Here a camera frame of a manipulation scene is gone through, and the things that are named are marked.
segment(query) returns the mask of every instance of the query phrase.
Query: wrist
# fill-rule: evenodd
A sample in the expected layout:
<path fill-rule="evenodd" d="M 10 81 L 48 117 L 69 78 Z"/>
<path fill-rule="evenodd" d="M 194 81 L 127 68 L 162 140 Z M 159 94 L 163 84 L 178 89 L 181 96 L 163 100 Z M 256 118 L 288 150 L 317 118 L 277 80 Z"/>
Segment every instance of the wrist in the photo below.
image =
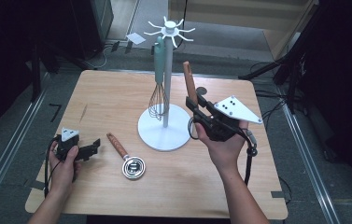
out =
<path fill-rule="evenodd" d="M 68 198 L 68 194 L 63 193 L 60 190 L 51 189 L 47 198 L 51 201 L 55 201 L 58 204 L 64 204 Z"/>
<path fill-rule="evenodd" d="M 222 180 L 233 179 L 236 177 L 241 178 L 241 175 L 239 173 L 237 166 L 226 167 L 226 168 L 224 168 L 224 167 L 218 168 L 217 167 L 217 170 L 218 170 L 219 176 L 222 178 Z"/>

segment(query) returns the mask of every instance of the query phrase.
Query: wire whisk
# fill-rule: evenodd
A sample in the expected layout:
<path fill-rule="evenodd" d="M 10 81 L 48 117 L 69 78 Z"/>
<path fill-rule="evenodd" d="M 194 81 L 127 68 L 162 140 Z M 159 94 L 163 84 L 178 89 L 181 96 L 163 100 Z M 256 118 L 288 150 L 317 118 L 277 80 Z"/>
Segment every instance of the wire whisk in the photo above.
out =
<path fill-rule="evenodd" d="M 148 111 L 151 117 L 162 120 L 162 117 L 169 112 L 169 99 L 162 84 L 164 73 L 164 42 L 160 36 L 158 36 L 155 43 L 154 63 L 156 87 L 149 100 Z"/>

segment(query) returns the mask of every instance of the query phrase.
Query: kitchen utensil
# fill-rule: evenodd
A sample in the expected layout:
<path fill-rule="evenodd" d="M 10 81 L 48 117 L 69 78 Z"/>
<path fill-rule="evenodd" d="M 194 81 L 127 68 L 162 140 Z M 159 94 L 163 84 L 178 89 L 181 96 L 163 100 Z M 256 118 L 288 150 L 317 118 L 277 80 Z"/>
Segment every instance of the kitchen utensil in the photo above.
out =
<path fill-rule="evenodd" d="M 190 69 L 190 63 L 184 62 L 182 65 L 184 67 L 184 78 L 185 78 L 185 83 L 187 85 L 188 96 L 195 104 L 198 105 L 198 96 L 195 90 L 195 82 L 193 81 L 193 75 L 192 75 L 192 70 Z"/>
<path fill-rule="evenodd" d="M 155 64 L 155 82 L 156 87 L 149 100 L 149 114 L 153 118 L 162 120 L 162 117 L 169 112 L 169 100 L 164 91 L 163 73 L 164 73 L 164 42 L 158 36 L 154 47 L 154 64 Z"/>
<path fill-rule="evenodd" d="M 120 156 L 125 160 L 122 166 L 123 174 L 129 179 L 138 179 L 146 171 L 146 164 L 141 158 L 130 157 L 126 149 L 120 144 L 120 141 L 112 134 L 107 133 L 106 137 L 112 146 L 118 151 Z"/>

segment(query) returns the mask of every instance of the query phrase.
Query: human arm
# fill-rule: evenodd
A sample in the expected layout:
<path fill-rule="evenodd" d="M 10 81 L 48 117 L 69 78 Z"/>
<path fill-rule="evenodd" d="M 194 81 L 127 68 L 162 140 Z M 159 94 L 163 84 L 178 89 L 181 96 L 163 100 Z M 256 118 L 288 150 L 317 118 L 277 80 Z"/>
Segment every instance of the human arm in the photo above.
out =
<path fill-rule="evenodd" d="M 74 162 L 78 154 L 78 147 L 72 147 L 68 151 L 66 160 L 62 162 L 56 158 L 52 151 L 56 145 L 57 143 L 54 142 L 49 152 L 50 168 L 53 169 L 59 163 L 51 174 L 50 191 L 28 223 L 57 223 L 72 191 L 74 174 L 77 175 L 80 171 L 80 163 Z"/>
<path fill-rule="evenodd" d="M 195 126 L 199 139 L 207 146 L 211 161 L 222 179 L 231 223 L 269 223 L 239 174 L 237 159 L 245 139 L 236 134 L 226 142 L 211 141 L 200 123 Z M 246 129 L 248 122 L 240 121 L 239 127 Z"/>

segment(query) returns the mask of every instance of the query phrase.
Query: person's right hand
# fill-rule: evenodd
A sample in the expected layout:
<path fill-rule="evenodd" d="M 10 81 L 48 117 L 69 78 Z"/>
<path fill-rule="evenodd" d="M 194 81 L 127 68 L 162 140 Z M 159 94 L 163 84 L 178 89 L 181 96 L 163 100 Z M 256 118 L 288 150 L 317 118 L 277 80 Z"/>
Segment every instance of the person's right hand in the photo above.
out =
<path fill-rule="evenodd" d="M 196 132 L 199 139 L 208 147 L 211 161 L 216 165 L 219 172 L 238 172 L 237 159 L 245 143 L 245 139 L 239 134 L 235 134 L 226 142 L 211 141 L 204 127 L 200 123 L 195 123 Z M 248 122 L 241 120 L 239 127 L 248 128 Z"/>

